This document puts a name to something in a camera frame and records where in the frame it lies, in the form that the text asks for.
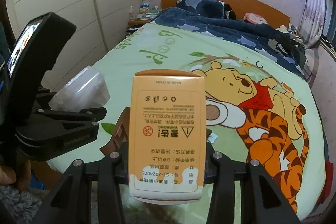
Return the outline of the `translucent plastic container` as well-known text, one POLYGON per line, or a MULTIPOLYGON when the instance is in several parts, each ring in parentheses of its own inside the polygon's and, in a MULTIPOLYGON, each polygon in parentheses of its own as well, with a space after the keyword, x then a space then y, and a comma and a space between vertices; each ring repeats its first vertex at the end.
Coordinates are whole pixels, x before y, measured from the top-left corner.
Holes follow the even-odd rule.
POLYGON ((104 76, 87 66, 52 97, 49 106, 55 111, 78 113, 84 109, 103 107, 109 100, 104 76))

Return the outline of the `dark blue pillow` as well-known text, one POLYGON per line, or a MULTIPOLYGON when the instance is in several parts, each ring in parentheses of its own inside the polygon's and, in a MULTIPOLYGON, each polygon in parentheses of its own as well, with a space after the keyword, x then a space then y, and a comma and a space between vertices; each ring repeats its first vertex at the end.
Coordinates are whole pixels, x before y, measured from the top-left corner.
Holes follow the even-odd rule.
POLYGON ((177 0, 176 7, 208 18, 237 19, 231 6, 219 0, 177 0))

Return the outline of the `window curtain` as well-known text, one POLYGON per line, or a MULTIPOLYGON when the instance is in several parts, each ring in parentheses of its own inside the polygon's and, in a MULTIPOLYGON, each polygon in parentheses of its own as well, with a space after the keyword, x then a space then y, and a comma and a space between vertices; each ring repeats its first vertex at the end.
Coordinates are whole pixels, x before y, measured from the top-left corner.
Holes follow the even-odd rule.
POLYGON ((335 0, 306 0, 299 34, 303 45, 313 48, 321 38, 335 45, 335 0))

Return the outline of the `wooden nightstand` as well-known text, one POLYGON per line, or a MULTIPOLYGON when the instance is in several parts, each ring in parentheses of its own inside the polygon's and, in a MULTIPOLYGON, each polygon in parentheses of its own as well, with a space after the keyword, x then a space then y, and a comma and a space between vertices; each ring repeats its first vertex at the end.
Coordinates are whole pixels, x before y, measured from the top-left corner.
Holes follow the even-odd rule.
POLYGON ((128 22, 128 27, 133 27, 137 25, 144 25, 149 23, 152 19, 158 16, 161 13, 159 10, 151 10, 143 14, 138 14, 135 19, 131 19, 128 22))

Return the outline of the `pink cloth item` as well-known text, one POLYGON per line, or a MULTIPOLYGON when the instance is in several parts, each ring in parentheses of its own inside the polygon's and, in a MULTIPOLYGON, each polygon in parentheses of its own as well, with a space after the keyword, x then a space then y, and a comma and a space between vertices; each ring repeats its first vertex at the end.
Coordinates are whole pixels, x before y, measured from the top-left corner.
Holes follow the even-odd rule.
POLYGON ((268 24, 267 20, 264 17, 257 15, 253 12, 247 12, 244 15, 243 20, 250 24, 268 24))

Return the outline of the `dark blue duvet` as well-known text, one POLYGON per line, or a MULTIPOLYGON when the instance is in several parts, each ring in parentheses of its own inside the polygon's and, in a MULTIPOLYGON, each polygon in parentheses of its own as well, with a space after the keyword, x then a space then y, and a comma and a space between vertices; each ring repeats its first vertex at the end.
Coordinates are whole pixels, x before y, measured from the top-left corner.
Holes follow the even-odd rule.
POLYGON ((291 45, 290 35, 268 24, 249 24, 242 20, 216 19, 170 7, 151 23, 198 32, 245 46, 276 62, 288 71, 306 79, 299 65, 299 53, 291 45))

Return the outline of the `Winnie the Pooh blanket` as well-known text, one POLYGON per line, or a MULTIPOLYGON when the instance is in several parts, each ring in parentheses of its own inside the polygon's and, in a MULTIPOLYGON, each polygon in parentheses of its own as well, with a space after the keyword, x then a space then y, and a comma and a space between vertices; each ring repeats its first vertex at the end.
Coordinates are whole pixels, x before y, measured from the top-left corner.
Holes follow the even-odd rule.
POLYGON ((324 134, 318 108, 297 65, 252 48, 246 35, 231 42, 209 34, 149 23, 94 64, 110 94, 96 141, 49 160, 64 172, 73 159, 96 161, 123 109, 135 73, 175 69, 205 78, 207 128, 214 148, 231 159, 258 159, 300 220, 317 204, 325 183, 324 134))

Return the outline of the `orange cardboard box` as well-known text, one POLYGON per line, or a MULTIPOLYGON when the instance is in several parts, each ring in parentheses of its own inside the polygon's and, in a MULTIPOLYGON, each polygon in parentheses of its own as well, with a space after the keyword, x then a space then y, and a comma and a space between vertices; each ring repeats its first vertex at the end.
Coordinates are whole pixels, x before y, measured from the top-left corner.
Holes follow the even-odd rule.
POLYGON ((154 204, 201 199, 206 160, 205 79, 152 69, 134 75, 128 178, 133 198, 154 204))

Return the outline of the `plastic bottle on nightstand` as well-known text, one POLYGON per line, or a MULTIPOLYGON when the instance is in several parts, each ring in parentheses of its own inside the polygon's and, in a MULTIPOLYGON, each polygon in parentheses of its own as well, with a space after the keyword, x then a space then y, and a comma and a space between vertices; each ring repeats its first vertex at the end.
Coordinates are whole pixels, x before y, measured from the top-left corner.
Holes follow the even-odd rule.
POLYGON ((134 10, 133 10, 133 6, 130 6, 129 9, 129 20, 133 20, 134 19, 134 10))

